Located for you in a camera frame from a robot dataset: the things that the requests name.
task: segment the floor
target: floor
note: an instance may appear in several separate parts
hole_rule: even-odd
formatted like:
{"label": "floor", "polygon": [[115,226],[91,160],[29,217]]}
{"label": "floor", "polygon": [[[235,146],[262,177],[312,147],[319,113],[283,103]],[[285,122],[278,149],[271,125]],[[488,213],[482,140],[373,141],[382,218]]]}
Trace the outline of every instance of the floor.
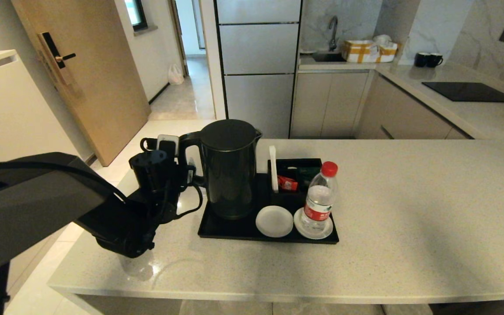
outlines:
{"label": "floor", "polygon": [[190,76],[169,85],[150,105],[149,120],[215,119],[206,56],[188,57]]}
{"label": "floor", "polygon": [[[102,167],[99,162],[95,162],[91,168],[111,184],[117,185],[130,169],[128,160],[141,151],[139,145],[141,138],[157,137],[159,134],[180,136],[188,132],[199,131],[211,122],[213,122],[211,119],[150,120],[108,167]],[[6,315],[88,315],[74,303],[46,286],[48,279],[82,231],[75,223],[68,225],[14,296],[5,311]]]}

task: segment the speckled countertop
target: speckled countertop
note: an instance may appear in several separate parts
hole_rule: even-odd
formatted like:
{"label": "speckled countertop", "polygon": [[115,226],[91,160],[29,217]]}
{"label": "speckled countertop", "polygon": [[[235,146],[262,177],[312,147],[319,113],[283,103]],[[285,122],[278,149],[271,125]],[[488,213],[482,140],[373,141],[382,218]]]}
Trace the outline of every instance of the speckled countertop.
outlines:
{"label": "speckled countertop", "polygon": [[436,68],[394,63],[316,62],[302,55],[299,73],[323,73],[344,70],[375,70],[406,92],[450,120],[475,139],[504,141],[504,102],[453,102],[421,82],[482,82],[504,92],[504,82],[460,64],[445,62]]}
{"label": "speckled countertop", "polygon": [[[340,166],[340,242],[202,239],[203,210],[162,225],[137,259],[83,233],[48,285],[90,295],[224,301],[442,303],[504,299],[504,143],[440,140],[260,140],[278,158]],[[119,188],[137,187],[132,173]],[[181,210],[197,204],[192,189]]]}

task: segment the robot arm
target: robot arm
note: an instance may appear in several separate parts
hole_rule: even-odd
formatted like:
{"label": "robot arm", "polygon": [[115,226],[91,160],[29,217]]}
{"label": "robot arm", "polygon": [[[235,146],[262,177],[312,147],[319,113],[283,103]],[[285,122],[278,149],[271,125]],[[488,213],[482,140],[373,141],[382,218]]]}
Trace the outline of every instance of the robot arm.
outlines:
{"label": "robot arm", "polygon": [[0,313],[6,297],[8,262],[74,221],[110,251],[135,258],[154,247],[160,224],[176,214],[188,173],[174,152],[140,153],[130,159],[140,189],[129,197],[73,155],[48,153],[0,163]]}

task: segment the kettle lid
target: kettle lid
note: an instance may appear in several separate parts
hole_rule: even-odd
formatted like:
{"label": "kettle lid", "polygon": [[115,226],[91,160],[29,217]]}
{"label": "kettle lid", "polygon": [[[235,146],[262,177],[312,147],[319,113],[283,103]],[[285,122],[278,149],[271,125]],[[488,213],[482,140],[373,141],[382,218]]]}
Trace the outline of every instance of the kettle lid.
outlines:
{"label": "kettle lid", "polygon": [[200,132],[202,143],[218,151],[242,149],[256,139],[254,126],[238,119],[217,120],[208,124]]}

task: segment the kettle spout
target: kettle spout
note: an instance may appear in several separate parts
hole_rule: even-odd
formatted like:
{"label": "kettle spout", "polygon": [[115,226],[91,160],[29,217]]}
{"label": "kettle spout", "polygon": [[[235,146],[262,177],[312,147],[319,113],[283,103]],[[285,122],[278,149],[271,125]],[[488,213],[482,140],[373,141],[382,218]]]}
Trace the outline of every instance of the kettle spout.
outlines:
{"label": "kettle spout", "polygon": [[263,135],[264,134],[260,130],[256,129],[256,138],[254,138],[254,141],[258,143],[258,140],[260,140],[260,138],[262,138]]}

